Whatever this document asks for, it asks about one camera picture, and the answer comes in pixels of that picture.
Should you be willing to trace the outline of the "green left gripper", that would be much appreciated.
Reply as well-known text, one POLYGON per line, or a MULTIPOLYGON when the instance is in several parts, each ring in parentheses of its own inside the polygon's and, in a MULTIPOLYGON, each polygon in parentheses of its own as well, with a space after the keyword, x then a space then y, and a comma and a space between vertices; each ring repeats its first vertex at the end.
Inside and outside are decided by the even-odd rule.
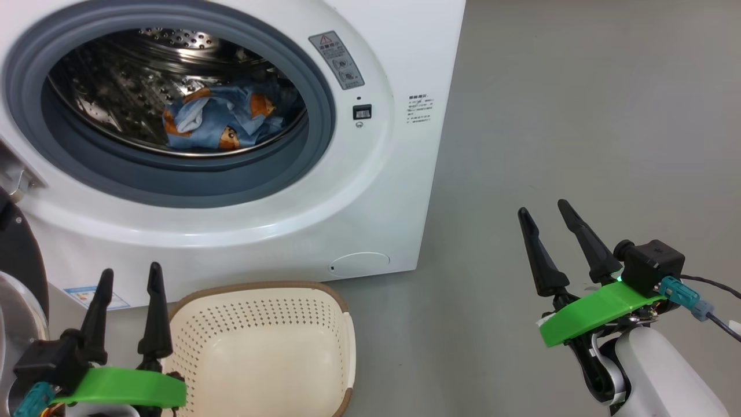
MULTIPOLYGON (((113 298, 113 269, 104 269, 87 309, 80 332, 78 347, 87 362, 104 366, 108 353, 104 349, 108 306, 113 298)), ((150 303, 146 310, 145 333, 138 343, 141 362, 137 370, 98 367, 88 370, 76 391, 56 396, 52 403, 119 404, 160 409, 182 408, 187 404, 185 382, 163 373, 161 359, 170 356, 173 343, 170 335, 167 297, 162 267, 150 266, 146 291, 150 303)))

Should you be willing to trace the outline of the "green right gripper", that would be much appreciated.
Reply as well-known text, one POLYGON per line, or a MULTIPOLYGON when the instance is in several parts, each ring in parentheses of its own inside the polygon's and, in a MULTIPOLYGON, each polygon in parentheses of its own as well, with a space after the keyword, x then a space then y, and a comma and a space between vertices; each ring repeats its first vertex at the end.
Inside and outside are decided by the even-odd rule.
MULTIPOLYGON (((582 249, 590 279, 593 283, 608 285, 543 317, 539 322, 540 335, 548 348, 563 344, 571 349, 582 369, 585 384, 598 403, 605 406, 619 404, 627 396, 625 377, 615 361, 601 353, 598 339, 619 330, 622 325, 656 320, 656 305, 666 299, 661 295, 645 298, 622 281, 616 282, 623 266, 612 251, 569 201, 558 200, 557 206, 567 229, 576 236, 582 249)), ((540 230, 526 207, 517 211, 517 218, 537 295, 563 295, 570 284, 569 279, 553 263, 540 240, 540 230)))

